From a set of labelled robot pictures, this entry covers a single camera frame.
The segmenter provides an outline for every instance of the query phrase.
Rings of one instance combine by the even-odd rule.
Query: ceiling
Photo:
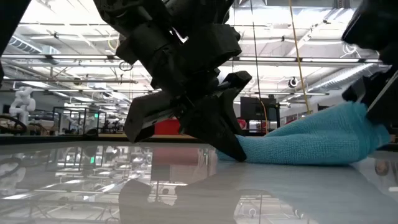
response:
[[[359,3],[359,1],[345,2],[350,3],[351,7],[356,7]],[[341,42],[340,37],[355,9],[332,7],[333,1],[294,1],[293,14],[300,57],[377,58],[377,54],[373,51],[359,49]],[[239,42],[243,51],[240,57],[247,61],[232,60],[225,63],[220,67],[220,80],[230,72],[246,70],[253,76],[253,80],[244,89],[246,92],[258,91],[258,88],[261,92],[300,91],[301,85],[297,88],[288,87],[288,81],[291,78],[300,79],[297,63],[261,61],[264,58],[270,60],[267,58],[297,57],[289,7],[280,1],[237,0],[229,14],[227,23],[234,26],[242,37]],[[42,53],[46,53],[46,50],[52,47],[52,50],[59,54],[76,55],[69,59],[57,60],[56,65],[34,59],[12,59],[14,63],[18,63],[17,71],[22,72],[19,78],[104,80],[104,82],[112,82],[101,84],[104,89],[127,91],[123,93],[127,100],[145,95],[147,90],[153,90],[150,86],[151,77],[140,63],[135,64],[131,71],[124,72],[119,69],[120,61],[82,58],[82,55],[114,55],[118,45],[119,34],[100,18],[93,1],[32,0],[15,36],[38,49],[43,49]],[[4,54],[27,53],[9,45]],[[7,63],[4,58],[2,63],[10,69],[15,68],[15,64]],[[340,71],[341,67],[352,68],[358,65],[360,64],[303,63],[303,81],[305,86],[311,86]],[[12,74],[7,74],[7,76],[15,78]],[[63,89],[92,90],[95,88],[87,83],[82,83],[82,85],[61,82],[48,84],[51,87]],[[76,95],[76,93],[67,92],[64,94]],[[104,99],[100,93],[84,94],[87,98],[103,103],[110,101],[108,98]],[[283,95],[279,98],[281,101],[286,100]]]

